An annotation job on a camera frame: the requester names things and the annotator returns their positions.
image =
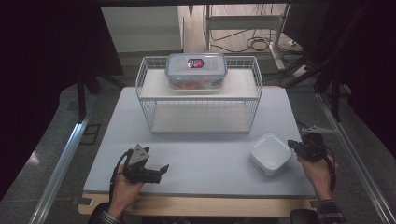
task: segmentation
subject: container lid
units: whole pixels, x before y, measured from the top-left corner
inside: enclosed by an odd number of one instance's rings
[[[194,77],[227,75],[227,63],[223,54],[171,54],[166,63],[168,77]]]
[[[251,156],[269,170],[277,170],[291,157],[291,150],[274,134],[268,133],[251,149]]]

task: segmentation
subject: hand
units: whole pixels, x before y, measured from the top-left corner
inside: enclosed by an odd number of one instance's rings
[[[113,198],[108,208],[108,214],[120,219],[126,208],[131,206],[137,199],[143,183],[131,184],[122,173],[123,165],[119,167],[115,180]]]
[[[330,162],[333,163],[333,157],[329,156],[328,158]],[[314,187],[318,200],[323,201],[332,199],[332,191],[330,190],[332,178],[326,161],[323,159],[316,162],[306,161],[300,156],[297,156],[297,160],[303,166],[304,173]]]

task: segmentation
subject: box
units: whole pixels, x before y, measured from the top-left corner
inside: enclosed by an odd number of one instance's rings
[[[251,160],[265,175],[273,175],[291,155],[289,147],[272,133],[261,138],[250,151]]]
[[[165,74],[169,86],[177,91],[215,91],[227,75],[223,54],[171,54]]]

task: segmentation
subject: wire basket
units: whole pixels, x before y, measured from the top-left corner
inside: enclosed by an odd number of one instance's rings
[[[145,57],[136,93],[152,133],[249,133],[262,96],[253,56],[226,57],[219,91],[174,91],[164,74],[167,57]]]

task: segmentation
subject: metal rail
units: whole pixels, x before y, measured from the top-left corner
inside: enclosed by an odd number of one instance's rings
[[[52,176],[49,179],[49,183],[44,189],[44,192],[41,195],[40,201],[35,207],[35,211],[33,212],[29,223],[44,223],[44,221],[46,220],[50,208],[52,207],[52,203],[55,200],[55,197],[58,193],[60,186],[62,185],[62,182],[64,181],[64,176],[76,152],[81,136],[84,134],[84,130],[88,124],[88,121],[90,120],[91,112],[95,103],[96,97],[91,95],[87,103],[87,115],[81,123],[76,124],[72,134],[70,135],[70,138],[64,148],[64,152],[62,153],[61,158],[56,164]]]
[[[363,187],[367,191],[367,194],[370,200],[372,201],[376,212],[381,217],[383,223],[389,223],[389,224],[396,223],[395,216],[390,210],[387,200],[382,194],[381,189],[374,182],[373,178],[367,171],[367,168],[364,165],[363,161],[361,160],[361,157],[359,156],[358,152],[353,147],[352,142],[347,136],[347,133],[344,130],[343,125],[337,122],[336,119],[332,116],[332,112],[329,109],[330,107],[329,102],[326,100],[325,97],[322,97],[322,95],[319,93],[317,93],[317,97],[332,127],[335,130],[337,130],[337,132],[339,133],[338,138],[340,139],[340,142],[343,145],[345,152],[348,155],[348,158],[351,161],[351,164],[355,169],[356,174],[358,175],[358,178],[360,179]]]

